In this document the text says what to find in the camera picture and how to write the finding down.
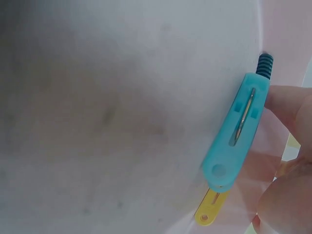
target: finger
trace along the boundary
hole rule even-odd
[[[252,221],[253,229],[257,234],[278,234],[269,225],[260,221],[259,216],[255,216]]]
[[[275,177],[279,178],[288,172],[290,172],[295,166],[300,164],[302,161],[305,161],[303,157],[297,157],[289,161],[281,161],[279,168],[276,171]]]
[[[252,221],[252,224],[253,224],[253,229],[255,230],[255,232],[257,234],[261,234],[261,230],[260,230],[260,218],[259,216],[255,216],[253,218],[253,221]]]
[[[279,233],[312,233],[312,165],[297,165],[275,180],[258,205],[261,223]]]
[[[304,121],[300,126],[310,124],[308,123],[312,118],[309,116],[312,115],[312,110],[311,112],[308,110],[310,97],[312,97],[311,88],[272,85],[265,103],[266,108],[280,119],[300,144],[302,139],[307,137],[307,131],[299,131],[296,120],[300,117],[300,120]]]

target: hand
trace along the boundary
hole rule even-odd
[[[298,157],[281,164],[253,219],[258,234],[312,233],[312,88],[271,86],[270,109],[301,144]]]

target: gray stain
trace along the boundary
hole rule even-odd
[[[171,31],[171,25],[168,23],[163,23],[162,26],[160,27],[160,30],[163,33],[169,33]]]
[[[83,208],[82,213],[84,216],[88,216],[91,214],[91,211],[89,208]]]
[[[105,113],[102,118],[103,126],[108,126],[112,123],[114,116],[116,114],[116,106],[111,106],[107,110],[105,110]]]
[[[123,202],[122,202],[122,201],[119,201],[118,204],[117,204],[117,207],[118,207],[118,209],[122,209],[122,207],[123,207]]]

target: plastic clothespin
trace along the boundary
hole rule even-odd
[[[195,213],[201,226],[213,223],[252,145],[269,91],[273,57],[262,54],[256,73],[247,73],[214,139],[202,170],[209,190]]]

